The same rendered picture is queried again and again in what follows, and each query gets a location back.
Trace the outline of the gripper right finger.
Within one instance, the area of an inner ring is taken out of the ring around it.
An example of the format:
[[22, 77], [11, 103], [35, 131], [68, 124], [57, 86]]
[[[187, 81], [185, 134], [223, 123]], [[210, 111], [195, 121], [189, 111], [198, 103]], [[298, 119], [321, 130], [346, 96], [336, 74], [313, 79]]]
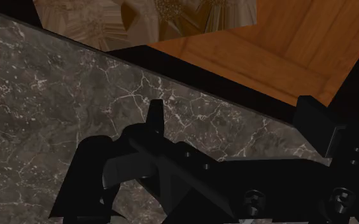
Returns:
[[319, 201], [319, 221], [324, 224], [359, 222], [359, 122], [343, 121], [310, 95], [296, 104], [293, 126], [331, 163]]

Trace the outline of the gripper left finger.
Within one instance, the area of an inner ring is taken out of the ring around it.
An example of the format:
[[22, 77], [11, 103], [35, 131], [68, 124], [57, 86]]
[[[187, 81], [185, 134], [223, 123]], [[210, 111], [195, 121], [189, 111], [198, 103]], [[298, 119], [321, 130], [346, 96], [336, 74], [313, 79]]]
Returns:
[[62, 224], [106, 224], [120, 184], [135, 179], [162, 206], [161, 224], [226, 224], [238, 218], [219, 186], [220, 163], [185, 143], [164, 137], [161, 99], [144, 123], [117, 140], [87, 137], [78, 145], [50, 212]]

